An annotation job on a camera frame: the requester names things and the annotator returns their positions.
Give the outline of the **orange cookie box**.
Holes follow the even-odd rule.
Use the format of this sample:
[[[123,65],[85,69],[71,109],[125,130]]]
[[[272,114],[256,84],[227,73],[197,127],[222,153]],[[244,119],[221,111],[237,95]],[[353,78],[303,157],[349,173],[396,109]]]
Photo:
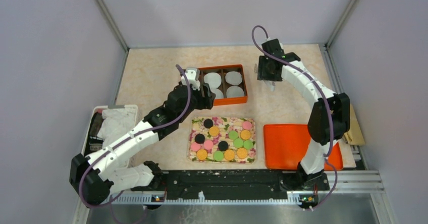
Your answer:
[[[214,106],[244,104],[248,92],[241,64],[199,68],[199,80],[215,94]]]

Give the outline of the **metal tongs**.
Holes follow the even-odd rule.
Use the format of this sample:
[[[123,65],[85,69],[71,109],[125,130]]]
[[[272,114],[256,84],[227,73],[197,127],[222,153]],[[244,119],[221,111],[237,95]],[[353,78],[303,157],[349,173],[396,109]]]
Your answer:
[[[258,64],[254,65],[254,72],[258,75]],[[270,92],[274,92],[276,86],[273,81],[263,80],[263,83],[267,86]]]

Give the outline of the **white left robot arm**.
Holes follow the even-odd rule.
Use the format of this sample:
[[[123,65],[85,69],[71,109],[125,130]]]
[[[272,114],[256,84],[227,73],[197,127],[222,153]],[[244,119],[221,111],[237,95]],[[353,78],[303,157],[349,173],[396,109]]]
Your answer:
[[[199,80],[200,70],[188,67],[163,104],[150,111],[134,128],[98,151],[71,160],[69,182],[88,208],[111,203],[111,194],[122,194],[134,187],[156,190],[162,184],[162,170],[152,161],[132,168],[122,164],[144,148],[160,142],[176,131],[194,111],[212,109],[215,94]]]

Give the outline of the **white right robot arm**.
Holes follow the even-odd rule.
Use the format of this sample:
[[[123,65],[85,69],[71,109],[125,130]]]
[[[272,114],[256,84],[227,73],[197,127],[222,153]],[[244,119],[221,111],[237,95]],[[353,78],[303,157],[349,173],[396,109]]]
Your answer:
[[[321,83],[293,53],[285,53],[278,39],[267,39],[259,47],[257,79],[289,82],[311,107],[307,123],[310,143],[297,165],[296,184],[309,190],[324,171],[326,159],[336,142],[350,129],[350,99],[346,93],[336,93]]]

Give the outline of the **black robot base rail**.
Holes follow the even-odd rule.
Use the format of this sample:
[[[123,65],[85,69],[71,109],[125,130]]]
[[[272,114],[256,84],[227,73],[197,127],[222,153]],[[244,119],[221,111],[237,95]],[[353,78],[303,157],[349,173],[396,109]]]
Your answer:
[[[299,171],[266,169],[231,170],[171,170],[155,171],[148,186],[131,190],[154,194],[154,202],[191,201],[204,198],[217,202],[244,202],[287,200],[292,191],[303,191],[297,198],[299,207],[317,206],[318,193],[328,191],[330,184],[324,172],[305,177]]]

